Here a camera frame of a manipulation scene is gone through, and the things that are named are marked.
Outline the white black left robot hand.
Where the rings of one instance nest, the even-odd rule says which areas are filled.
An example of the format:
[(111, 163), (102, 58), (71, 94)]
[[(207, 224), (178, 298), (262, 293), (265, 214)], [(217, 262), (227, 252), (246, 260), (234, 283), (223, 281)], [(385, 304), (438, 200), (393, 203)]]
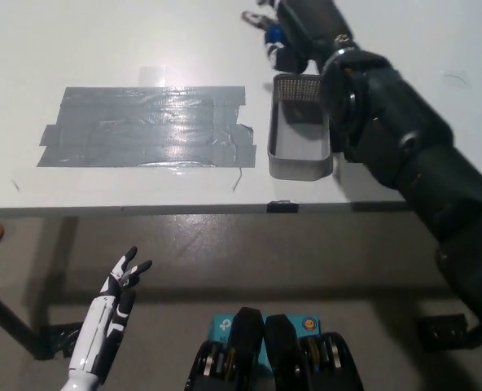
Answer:
[(138, 249), (130, 248), (107, 275), (92, 300), (75, 344), (62, 390), (96, 390), (103, 385), (121, 346), (134, 302), (134, 287), (152, 261), (128, 267)]

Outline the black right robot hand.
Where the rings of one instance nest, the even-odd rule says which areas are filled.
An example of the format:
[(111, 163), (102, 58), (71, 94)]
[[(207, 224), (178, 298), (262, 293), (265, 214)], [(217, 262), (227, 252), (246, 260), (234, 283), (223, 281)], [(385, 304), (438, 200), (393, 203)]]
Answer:
[(319, 72), (337, 55), (358, 48), (350, 27), (332, 0), (269, 0), (257, 4), (275, 11), (293, 51), (313, 61)]

